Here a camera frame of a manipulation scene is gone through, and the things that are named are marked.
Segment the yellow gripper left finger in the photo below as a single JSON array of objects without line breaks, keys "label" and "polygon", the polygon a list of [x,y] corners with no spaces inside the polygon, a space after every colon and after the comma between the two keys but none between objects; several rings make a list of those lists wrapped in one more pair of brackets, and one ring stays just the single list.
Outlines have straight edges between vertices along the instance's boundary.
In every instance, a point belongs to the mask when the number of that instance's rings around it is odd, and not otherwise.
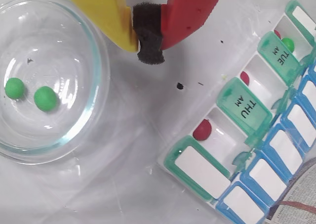
[{"label": "yellow gripper left finger", "polygon": [[113,43],[137,52],[137,35],[126,0],[71,0]]}]

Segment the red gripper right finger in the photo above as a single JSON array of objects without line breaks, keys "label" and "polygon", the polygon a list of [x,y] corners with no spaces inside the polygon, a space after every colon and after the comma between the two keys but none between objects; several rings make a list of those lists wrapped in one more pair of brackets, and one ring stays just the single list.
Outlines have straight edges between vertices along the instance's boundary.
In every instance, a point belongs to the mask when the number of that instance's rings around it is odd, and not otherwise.
[{"label": "red gripper right finger", "polygon": [[138,59],[150,65],[164,62],[169,49],[204,25],[219,0],[167,0],[142,2],[133,7],[133,29],[140,50]]}]

